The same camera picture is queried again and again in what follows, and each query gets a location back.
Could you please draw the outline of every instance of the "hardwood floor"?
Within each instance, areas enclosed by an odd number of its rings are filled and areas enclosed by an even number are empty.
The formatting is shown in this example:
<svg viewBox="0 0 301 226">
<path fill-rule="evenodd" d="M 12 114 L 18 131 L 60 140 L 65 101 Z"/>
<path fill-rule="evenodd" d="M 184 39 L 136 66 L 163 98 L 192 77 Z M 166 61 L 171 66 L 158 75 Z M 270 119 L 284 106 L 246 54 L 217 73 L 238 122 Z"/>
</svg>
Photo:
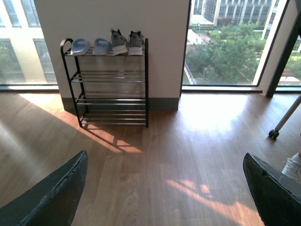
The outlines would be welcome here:
<svg viewBox="0 0 301 226">
<path fill-rule="evenodd" d="M 262 226 L 243 157 L 282 170 L 301 149 L 300 109 L 267 138 L 298 96 L 183 93 L 148 129 L 83 129 L 58 94 L 0 93 L 0 207 L 87 150 L 72 226 Z"/>
</svg>

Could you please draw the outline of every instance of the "blue slipper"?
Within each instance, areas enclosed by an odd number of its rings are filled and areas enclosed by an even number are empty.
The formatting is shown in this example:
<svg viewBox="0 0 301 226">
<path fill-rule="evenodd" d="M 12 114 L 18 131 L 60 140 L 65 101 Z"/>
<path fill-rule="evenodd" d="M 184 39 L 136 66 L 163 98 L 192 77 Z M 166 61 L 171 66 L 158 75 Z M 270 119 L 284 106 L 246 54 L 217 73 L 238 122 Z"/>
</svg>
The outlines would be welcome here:
<svg viewBox="0 0 301 226">
<path fill-rule="evenodd" d="M 106 55 L 111 50 L 111 44 L 105 39 L 96 39 L 92 54 Z"/>
<path fill-rule="evenodd" d="M 85 39 L 76 39 L 71 45 L 71 55 L 79 56 L 87 53 L 90 43 Z"/>
</svg>

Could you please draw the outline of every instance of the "building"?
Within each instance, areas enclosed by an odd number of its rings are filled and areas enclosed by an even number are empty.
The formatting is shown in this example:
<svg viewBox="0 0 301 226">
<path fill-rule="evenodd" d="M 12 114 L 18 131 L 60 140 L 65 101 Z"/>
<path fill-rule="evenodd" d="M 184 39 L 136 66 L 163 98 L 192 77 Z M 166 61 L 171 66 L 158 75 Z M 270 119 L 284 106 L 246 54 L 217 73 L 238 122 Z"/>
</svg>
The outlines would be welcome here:
<svg viewBox="0 0 301 226">
<path fill-rule="evenodd" d="M 215 26 L 229 23 L 228 18 L 234 24 L 252 22 L 264 26 L 271 3 L 272 0 L 204 0 L 202 16 Z"/>
<path fill-rule="evenodd" d="M 0 84 L 55 84 L 33 0 L 0 0 Z"/>
</svg>

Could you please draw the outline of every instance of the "chair caster wheel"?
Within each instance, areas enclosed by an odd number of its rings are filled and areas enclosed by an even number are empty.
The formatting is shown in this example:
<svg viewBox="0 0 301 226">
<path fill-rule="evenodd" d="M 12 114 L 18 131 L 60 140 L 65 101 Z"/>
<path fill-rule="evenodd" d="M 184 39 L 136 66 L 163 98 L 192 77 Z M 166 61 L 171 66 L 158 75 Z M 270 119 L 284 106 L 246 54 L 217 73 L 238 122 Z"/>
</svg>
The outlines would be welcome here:
<svg viewBox="0 0 301 226">
<path fill-rule="evenodd" d="M 269 137 L 272 139 L 276 139 L 279 136 L 279 132 L 277 130 L 272 129 L 269 132 Z"/>
</svg>

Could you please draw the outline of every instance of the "green tree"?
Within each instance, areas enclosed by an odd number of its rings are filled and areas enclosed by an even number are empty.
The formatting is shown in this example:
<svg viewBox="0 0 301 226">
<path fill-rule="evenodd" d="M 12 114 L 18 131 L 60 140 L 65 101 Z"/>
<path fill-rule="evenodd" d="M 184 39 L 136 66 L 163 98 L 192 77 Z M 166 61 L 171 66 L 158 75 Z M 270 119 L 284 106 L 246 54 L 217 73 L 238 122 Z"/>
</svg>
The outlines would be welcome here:
<svg viewBox="0 0 301 226">
<path fill-rule="evenodd" d="M 200 84 L 251 84 L 265 41 L 254 34 L 254 24 L 225 26 L 212 32 L 206 45 L 195 45 L 186 63 Z"/>
</svg>

